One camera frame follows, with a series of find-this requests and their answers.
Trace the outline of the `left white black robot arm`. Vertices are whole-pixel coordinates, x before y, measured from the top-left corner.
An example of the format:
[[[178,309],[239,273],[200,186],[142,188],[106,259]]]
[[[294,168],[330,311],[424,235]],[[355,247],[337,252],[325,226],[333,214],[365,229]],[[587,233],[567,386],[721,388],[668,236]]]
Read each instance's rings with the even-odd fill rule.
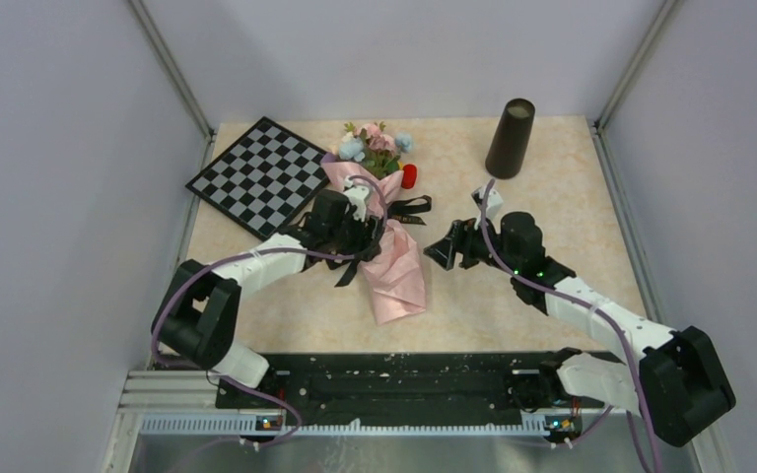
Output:
[[[386,222],[368,210],[376,195],[368,183],[323,189],[296,224],[258,246],[214,263],[183,262],[153,321],[153,344],[239,383],[240,396],[251,406],[270,404],[277,382],[267,374],[268,361],[236,338],[241,303],[320,261],[355,271],[375,257]]]

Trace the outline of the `pink flower bouquet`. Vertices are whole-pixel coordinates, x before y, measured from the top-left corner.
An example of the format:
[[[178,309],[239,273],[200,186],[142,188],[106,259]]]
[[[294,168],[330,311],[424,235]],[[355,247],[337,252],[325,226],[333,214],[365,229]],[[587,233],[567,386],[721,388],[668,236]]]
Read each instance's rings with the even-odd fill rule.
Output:
[[[340,142],[321,160],[337,191],[344,189],[347,180],[356,185],[376,185],[371,189],[367,212],[385,218],[378,255],[360,262],[358,269],[370,288],[378,325],[420,314],[427,306],[420,247],[404,226],[422,225],[420,215],[431,210],[432,200],[428,196],[399,198],[400,192],[412,188],[416,181],[413,167],[403,160],[413,148],[410,134],[392,134],[382,122],[348,122]]]

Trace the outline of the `black ribbon with gold lettering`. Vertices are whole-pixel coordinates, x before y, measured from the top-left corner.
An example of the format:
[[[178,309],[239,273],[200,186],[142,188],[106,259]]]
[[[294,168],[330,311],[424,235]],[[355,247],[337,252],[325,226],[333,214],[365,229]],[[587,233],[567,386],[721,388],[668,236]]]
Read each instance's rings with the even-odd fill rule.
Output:
[[[393,202],[385,214],[371,215],[381,219],[383,233],[379,240],[380,253],[370,261],[356,260],[354,256],[333,254],[335,257],[326,261],[330,269],[346,266],[336,285],[345,287],[361,272],[368,278],[376,290],[385,293],[396,283],[399,277],[418,268],[416,242],[403,228],[405,224],[422,225],[422,213],[432,209],[432,199],[428,195],[408,200]],[[293,237],[300,242],[300,222],[281,230],[283,235]]]

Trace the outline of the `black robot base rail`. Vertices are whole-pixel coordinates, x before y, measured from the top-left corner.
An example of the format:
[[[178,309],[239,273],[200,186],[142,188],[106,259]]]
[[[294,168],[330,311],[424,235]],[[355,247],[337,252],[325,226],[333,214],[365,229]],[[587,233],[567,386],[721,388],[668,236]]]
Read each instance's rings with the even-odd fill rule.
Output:
[[[269,354],[258,391],[293,406],[304,427],[512,426],[569,410],[539,376],[551,352]]]

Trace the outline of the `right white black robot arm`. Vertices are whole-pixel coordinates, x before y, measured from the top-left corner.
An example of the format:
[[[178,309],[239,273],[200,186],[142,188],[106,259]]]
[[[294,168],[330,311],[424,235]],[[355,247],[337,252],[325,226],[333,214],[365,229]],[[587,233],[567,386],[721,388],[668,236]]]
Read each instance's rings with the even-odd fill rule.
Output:
[[[545,363],[541,398],[564,406],[588,397],[640,416],[659,439],[683,446],[732,410],[736,397],[712,339],[689,326],[650,321],[591,288],[549,256],[526,212],[511,212],[496,232],[489,222],[456,220],[424,250],[446,270],[479,263],[505,271],[518,298],[567,323],[615,356],[609,362],[563,349]]]

